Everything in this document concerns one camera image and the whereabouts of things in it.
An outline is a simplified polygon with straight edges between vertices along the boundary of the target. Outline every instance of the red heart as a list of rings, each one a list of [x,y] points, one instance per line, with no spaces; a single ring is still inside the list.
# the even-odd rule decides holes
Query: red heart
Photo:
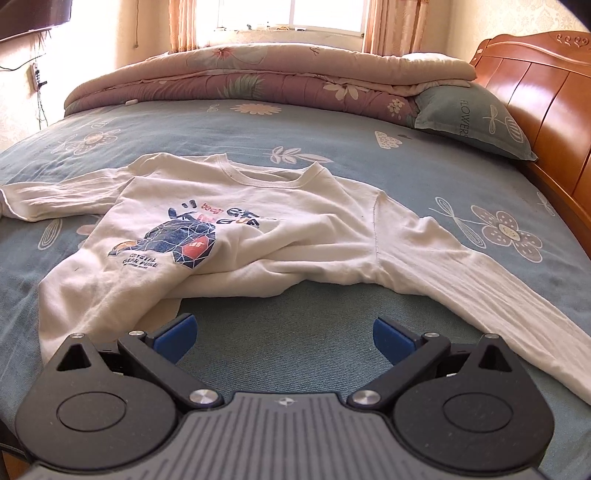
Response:
[[[209,238],[206,236],[200,236],[199,238],[193,240],[191,243],[187,245],[183,245],[181,247],[181,252],[185,257],[189,257],[193,260],[196,260],[200,255],[202,255],[207,247],[209,246]]]

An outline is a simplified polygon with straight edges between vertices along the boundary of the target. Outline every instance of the blue floral bed sheet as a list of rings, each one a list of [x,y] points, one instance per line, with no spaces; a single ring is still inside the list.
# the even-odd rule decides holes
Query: blue floral bed sheet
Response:
[[[544,196],[501,157],[376,119],[241,100],[104,107],[69,116],[0,153],[0,184],[57,182],[159,151],[227,153],[233,161],[285,168],[321,162],[433,216],[591,334],[591,261]],[[0,219],[0,416],[11,427],[41,370],[37,284],[99,220]],[[455,342],[480,337],[426,297],[366,284],[303,282],[270,299],[185,299],[181,311],[197,315],[200,336],[180,366],[226,398],[235,390],[350,393],[389,367],[371,335],[383,314],[417,333],[435,330]],[[552,479],[585,478],[591,407],[527,368],[556,420],[542,471]]]

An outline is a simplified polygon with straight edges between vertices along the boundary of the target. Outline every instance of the orange curtain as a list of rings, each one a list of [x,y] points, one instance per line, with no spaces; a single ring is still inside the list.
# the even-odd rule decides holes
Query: orange curtain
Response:
[[[396,55],[418,51],[429,0],[369,0],[363,51]]]
[[[197,48],[196,4],[197,0],[169,0],[168,2],[172,53]]]

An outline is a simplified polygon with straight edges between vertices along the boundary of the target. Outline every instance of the window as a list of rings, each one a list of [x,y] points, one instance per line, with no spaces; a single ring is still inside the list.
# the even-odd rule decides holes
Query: window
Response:
[[[368,0],[219,0],[217,26],[228,30],[287,25],[360,34]]]

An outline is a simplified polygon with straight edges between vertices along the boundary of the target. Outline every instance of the television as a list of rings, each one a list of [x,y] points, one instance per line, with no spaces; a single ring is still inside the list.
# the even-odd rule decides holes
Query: television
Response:
[[[0,42],[70,20],[72,0],[0,0]]]

